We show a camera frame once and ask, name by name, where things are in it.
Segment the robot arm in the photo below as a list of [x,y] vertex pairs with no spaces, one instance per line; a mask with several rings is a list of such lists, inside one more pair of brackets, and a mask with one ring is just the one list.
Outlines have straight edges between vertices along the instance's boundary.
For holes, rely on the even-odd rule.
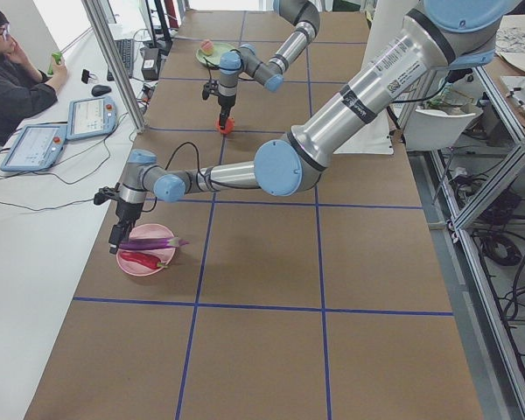
[[284,74],[308,45],[317,37],[320,16],[317,7],[310,1],[275,1],[273,9],[292,24],[292,34],[282,43],[266,62],[256,54],[251,44],[243,44],[221,50],[213,41],[202,41],[197,50],[197,59],[208,70],[217,70],[220,77],[209,79],[202,88],[202,99],[210,96],[218,99],[220,113],[215,122],[221,134],[230,133],[235,120],[231,111],[236,103],[239,79],[246,74],[270,92],[277,91],[284,83]]
[[116,203],[110,252],[128,242],[148,193],[175,202],[189,193],[223,189],[290,196],[314,187],[333,153],[426,72],[489,63],[501,19],[514,8],[513,1],[418,2],[402,18],[399,33],[315,115],[264,143],[250,162],[168,171],[154,153],[134,149],[121,182],[94,196],[98,205]]

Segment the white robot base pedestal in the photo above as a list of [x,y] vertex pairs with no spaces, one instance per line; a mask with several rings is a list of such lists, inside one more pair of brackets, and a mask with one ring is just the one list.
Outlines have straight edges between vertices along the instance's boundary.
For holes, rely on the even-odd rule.
[[417,1],[379,1],[361,70],[347,85],[351,92],[342,97],[360,115],[355,118],[357,130],[345,126],[336,154],[391,154],[387,113],[389,105],[412,87],[425,72],[417,37],[417,28],[406,15]]

